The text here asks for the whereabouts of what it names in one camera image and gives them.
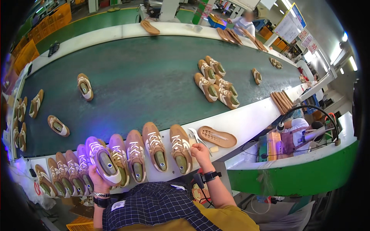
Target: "plaid apron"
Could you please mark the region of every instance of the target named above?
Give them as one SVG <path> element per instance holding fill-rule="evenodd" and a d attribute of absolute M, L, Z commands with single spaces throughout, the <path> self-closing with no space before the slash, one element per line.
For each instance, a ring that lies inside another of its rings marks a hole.
<path fill-rule="evenodd" d="M 309 142 L 309 141 L 307 141 L 305 143 L 301 143 L 298 146 L 295 146 L 294 143 L 293 143 L 293 133 L 298 132 L 298 131 L 303 130 L 303 129 L 306 130 L 306 128 L 308 128 L 307 130 L 312 129 L 311 126 L 301 127 L 301 128 L 297 128 L 293 131 L 285 132 L 285 133 L 280 134 L 281 141 L 284 144 L 284 150 L 283 150 L 284 154 L 289 155 L 289 154 L 293 153 L 296 149 L 306 145 Z"/>
<path fill-rule="evenodd" d="M 155 225 L 184 218 L 197 231 L 220 230 L 189 199 L 191 192 L 170 182 L 148 182 L 131 189 L 124 200 L 103 212 L 103 230 L 142 224 Z"/>

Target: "conveyor belt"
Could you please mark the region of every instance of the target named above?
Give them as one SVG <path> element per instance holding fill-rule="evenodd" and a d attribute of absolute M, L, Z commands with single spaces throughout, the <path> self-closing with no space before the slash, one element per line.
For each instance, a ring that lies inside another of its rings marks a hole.
<path fill-rule="evenodd" d="M 89 136 L 105 142 L 114 133 L 126 137 L 154 122 L 159 130 L 186 124 L 229 109 L 220 101 L 209 103 L 194 82 L 197 63 L 206 55 L 222 63 L 225 79 L 232 82 L 241 106 L 265 99 L 272 91 L 300 84 L 296 67 L 279 60 L 273 67 L 269 54 L 219 40 L 158 36 L 112 41 L 74 52 L 26 79 L 22 98 L 30 101 L 40 89 L 44 100 L 37 118 L 26 116 L 27 151 L 18 156 L 45 156 L 76 149 Z M 257 86 L 251 69 L 262 74 Z M 86 102 L 77 89 L 77 75 L 86 74 L 94 99 Z M 71 134 L 62 137 L 47 124 L 57 116 Z"/>

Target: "hand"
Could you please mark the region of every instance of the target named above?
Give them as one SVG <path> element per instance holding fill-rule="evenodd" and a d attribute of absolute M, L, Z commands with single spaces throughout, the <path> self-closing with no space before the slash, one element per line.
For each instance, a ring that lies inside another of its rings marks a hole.
<path fill-rule="evenodd" d="M 94 191 L 97 193 L 109 193 L 109 184 L 96 171 L 96 165 L 89 166 L 89 176 L 94 184 Z"/>
<path fill-rule="evenodd" d="M 196 158 L 201 168 L 212 165 L 209 159 L 209 150 L 202 143 L 195 143 L 190 147 L 191 155 Z"/>

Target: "metal pliers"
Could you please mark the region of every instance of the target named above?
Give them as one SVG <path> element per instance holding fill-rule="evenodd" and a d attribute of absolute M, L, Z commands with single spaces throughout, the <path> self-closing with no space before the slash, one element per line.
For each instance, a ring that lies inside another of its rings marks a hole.
<path fill-rule="evenodd" d="M 189 136 L 190 137 L 195 137 L 195 141 L 197 142 L 197 143 L 202 143 L 202 144 L 204 144 L 207 148 L 208 148 L 208 150 L 209 150 L 209 154 L 212 156 L 212 152 L 211 152 L 211 150 L 209 149 L 209 147 L 206 145 L 206 143 L 204 143 L 204 141 L 202 141 L 200 138 L 199 138 L 199 136 L 198 136 L 198 133 L 196 132 L 196 130 L 194 129 L 194 128 L 189 128 L 189 130 L 192 132 L 192 133 L 190 133 L 189 134 Z"/>

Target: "mustard yellow shirt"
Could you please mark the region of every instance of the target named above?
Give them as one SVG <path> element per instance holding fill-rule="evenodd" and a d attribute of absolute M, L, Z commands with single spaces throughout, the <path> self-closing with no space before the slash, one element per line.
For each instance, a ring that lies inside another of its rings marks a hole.
<path fill-rule="evenodd" d="M 205 208 L 200 203 L 193 202 L 208 220 L 223 231 L 259 230 L 259 226 L 244 211 L 234 205 L 227 205 L 223 208 Z M 117 231 L 174 231 L 179 230 L 179 228 L 181 228 L 181 231 L 195 230 L 186 219 L 182 218 L 154 226 L 134 224 L 119 228 Z"/>

